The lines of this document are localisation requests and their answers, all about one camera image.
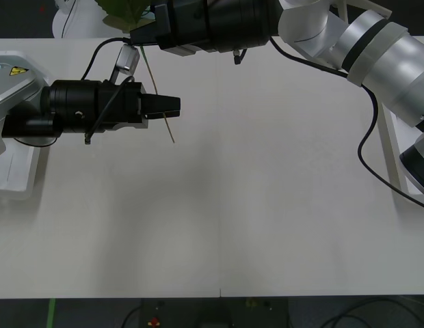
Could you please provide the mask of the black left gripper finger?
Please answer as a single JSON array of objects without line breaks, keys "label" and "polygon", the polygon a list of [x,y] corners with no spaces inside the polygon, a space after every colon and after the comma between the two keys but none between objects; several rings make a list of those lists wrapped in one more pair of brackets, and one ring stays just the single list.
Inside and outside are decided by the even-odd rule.
[{"label": "black left gripper finger", "polygon": [[180,98],[156,94],[142,95],[142,113],[144,115],[179,115]]},{"label": "black left gripper finger", "polygon": [[181,111],[165,111],[165,112],[155,112],[155,113],[147,113],[145,117],[148,120],[160,120],[164,118],[177,118],[181,114]]}]

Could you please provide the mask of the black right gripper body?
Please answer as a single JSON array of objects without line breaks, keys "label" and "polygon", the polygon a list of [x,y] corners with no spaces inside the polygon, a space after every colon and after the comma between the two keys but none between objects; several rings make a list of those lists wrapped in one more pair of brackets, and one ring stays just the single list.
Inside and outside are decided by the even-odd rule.
[{"label": "black right gripper body", "polygon": [[182,57],[209,45],[204,1],[155,1],[159,48]]}]

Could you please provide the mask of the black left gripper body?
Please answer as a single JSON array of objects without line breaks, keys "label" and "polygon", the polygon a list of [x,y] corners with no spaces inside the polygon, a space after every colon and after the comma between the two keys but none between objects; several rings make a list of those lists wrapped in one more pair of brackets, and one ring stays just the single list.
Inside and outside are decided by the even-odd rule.
[{"label": "black left gripper body", "polygon": [[97,132],[117,131],[121,128],[147,129],[148,120],[142,113],[142,94],[145,93],[141,82],[128,82],[116,96],[109,113],[98,126]]}]

